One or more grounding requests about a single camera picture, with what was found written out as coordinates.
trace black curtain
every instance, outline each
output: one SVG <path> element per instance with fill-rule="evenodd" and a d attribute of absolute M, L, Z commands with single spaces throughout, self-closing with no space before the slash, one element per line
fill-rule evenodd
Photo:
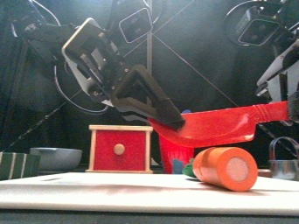
<path fill-rule="evenodd" d="M 80 25 L 95 18 L 106 27 L 111 0 L 43 0 L 63 24 Z M 230 8 L 244 1 L 170 0 L 154 24 L 154 77 L 180 111 L 192 112 L 235 108 L 267 102 L 255 96 L 257 82 L 274 60 L 271 45 L 243 48 L 230 43 L 223 32 L 223 19 Z M 298 1 L 285 14 L 287 23 L 299 21 Z M 162 10 L 163 0 L 154 1 L 154 18 Z M 31 147 L 64 147 L 84 150 L 82 163 L 90 161 L 91 124 L 144 125 L 127 122 L 115 109 L 104 115 L 82 113 L 60 97 L 54 85 L 52 65 L 43 62 L 27 44 L 14 37 L 4 12 L 0 34 L 0 129 L 2 150 L 28 152 Z M 120 52 L 131 64 L 146 65 L 146 40 L 124 44 Z M 79 90 L 74 77 L 60 67 L 60 84 L 68 96 Z M 80 94 L 76 103 L 100 109 Z M 30 130 L 39 122 L 42 125 Z M 297 137 L 297 127 L 279 122 L 266 126 L 281 136 Z M 20 141 L 18 137 L 30 130 Z M 267 166 L 267 146 L 271 137 L 257 129 L 255 140 L 236 146 L 247 149 L 261 167 Z M 152 140 L 154 158 L 160 162 L 156 134 Z"/>

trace orange cylinder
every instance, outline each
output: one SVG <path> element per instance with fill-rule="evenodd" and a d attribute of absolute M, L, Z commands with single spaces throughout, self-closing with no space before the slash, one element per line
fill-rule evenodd
<path fill-rule="evenodd" d="M 258 180 L 258 164 L 239 147 L 212 147 L 194 159 L 192 171 L 198 179 L 235 192 L 247 191 Z"/>

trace white table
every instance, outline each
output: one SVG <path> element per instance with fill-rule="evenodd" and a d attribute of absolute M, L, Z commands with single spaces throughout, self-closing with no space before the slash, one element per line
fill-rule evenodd
<path fill-rule="evenodd" d="M 64 173 L 2 181 L 0 208 L 299 217 L 299 182 L 259 177 L 231 192 L 183 175 Z"/>

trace red wooden box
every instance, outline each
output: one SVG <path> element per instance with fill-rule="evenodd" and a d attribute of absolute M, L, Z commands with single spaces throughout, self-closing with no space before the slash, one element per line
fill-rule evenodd
<path fill-rule="evenodd" d="M 152 127 L 90 125 L 91 150 L 87 172 L 152 173 Z"/>

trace red handle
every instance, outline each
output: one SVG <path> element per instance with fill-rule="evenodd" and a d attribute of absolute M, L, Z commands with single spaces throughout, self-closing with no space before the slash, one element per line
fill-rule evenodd
<path fill-rule="evenodd" d="M 258 123 L 289 120 L 287 101 L 182 116 L 186 124 L 179 130 L 150 119 L 154 130 L 168 141 L 192 148 L 234 144 L 254 139 Z"/>

